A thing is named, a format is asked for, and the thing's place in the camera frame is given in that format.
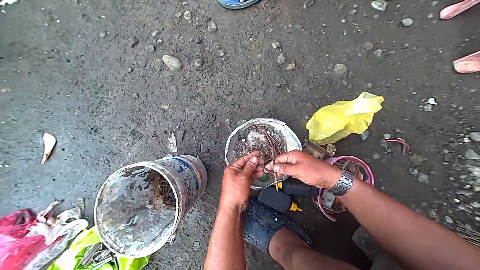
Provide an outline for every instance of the wristwatch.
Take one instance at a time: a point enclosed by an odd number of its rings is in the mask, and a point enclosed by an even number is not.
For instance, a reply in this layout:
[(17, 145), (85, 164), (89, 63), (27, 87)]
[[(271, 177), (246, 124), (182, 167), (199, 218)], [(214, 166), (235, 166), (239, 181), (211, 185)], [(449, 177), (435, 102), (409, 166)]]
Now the wristwatch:
[(342, 170), (342, 176), (338, 183), (327, 190), (335, 196), (342, 196), (353, 186), (353, 175), (346, 170)]

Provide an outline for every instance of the paint bucket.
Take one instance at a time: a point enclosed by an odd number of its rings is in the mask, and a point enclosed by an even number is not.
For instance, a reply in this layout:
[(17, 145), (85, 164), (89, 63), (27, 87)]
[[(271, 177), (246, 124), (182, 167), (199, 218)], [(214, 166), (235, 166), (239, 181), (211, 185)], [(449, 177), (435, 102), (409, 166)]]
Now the paint bucket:
[[(238, 126), (230, 136), (228, 137), (227, 144), (225, 145), (225, 163), (230, 165), (235, 160), (234, 148), (236, 143), (241, 139), (239, 136), (247, 130), (249, 127), (257, 124), (262, 124), (271, 127), (272, 129), (278, 130), (282, 137), (284, 138), (284, 150), (285, 152), (290, 152), (293, 150), (301, 150), (301, 143), (297, 135), (287, 126), (285, 122), (274, 118), (255, 118), (251, 119)], [(281, 182), (288, 178), (288, 175), (279, 176), (278, 181)], [(267, 186), (275, 184), (273, 180), (267, 182), (261, 182), (258, 179), (254, 180), (250, 185), (251, 189), (264, 189)]]
[[(159, 196), (163, 182), (170, 206)], [(202, 162), (192, 156), (164, 157), (127, 165), (107, 178), (95, 201), (94, 220), (102, 242), (128, 258), (141, 258), (171, 242), (181, 220), (207, 186)]]

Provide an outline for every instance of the leg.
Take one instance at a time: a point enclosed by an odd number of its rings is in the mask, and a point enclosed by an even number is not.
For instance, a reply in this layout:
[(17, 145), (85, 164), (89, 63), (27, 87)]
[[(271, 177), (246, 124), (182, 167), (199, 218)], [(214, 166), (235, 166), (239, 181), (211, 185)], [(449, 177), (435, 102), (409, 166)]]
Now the leg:
[(286, 270), (353, 270), (355, 267), (310, 248), (287, 228), (275, 232), (268, 244), (270, 256)]

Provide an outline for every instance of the flip-flop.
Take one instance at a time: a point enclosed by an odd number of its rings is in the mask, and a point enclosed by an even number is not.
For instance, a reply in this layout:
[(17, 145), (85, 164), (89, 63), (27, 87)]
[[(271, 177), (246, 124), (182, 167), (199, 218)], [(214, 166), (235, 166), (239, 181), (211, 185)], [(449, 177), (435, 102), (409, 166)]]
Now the flip-flop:
[(480, 3), (480, 0), (463, 0), (459, 3), (448, 6), (440, 11), (440, 19), (451, 19), (478, 3)]
[(480, 71), (480, 51), (453, 61), (453, 67), (459, 73), (474, 73)]
[(240, 2), (238, 0), (217, 0), (217, 1), (224, 8), (237, 10), (237, 9), (249, 7), (260, 0), (246, 0), (245, 2)]

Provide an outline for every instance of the plastic bag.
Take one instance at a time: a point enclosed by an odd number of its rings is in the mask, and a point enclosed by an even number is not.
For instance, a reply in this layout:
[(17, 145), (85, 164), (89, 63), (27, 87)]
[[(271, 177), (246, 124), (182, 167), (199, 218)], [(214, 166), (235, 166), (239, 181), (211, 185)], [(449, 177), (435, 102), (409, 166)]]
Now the plastic bag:
[(309, 139), (326, 145), (351, 133), (362, 134), (372, 123), (373, 114), (382, 108), (383, 101), (382, 96), (363, 92), (354, 100), (337, 101), (320, 108), (307, 122)]

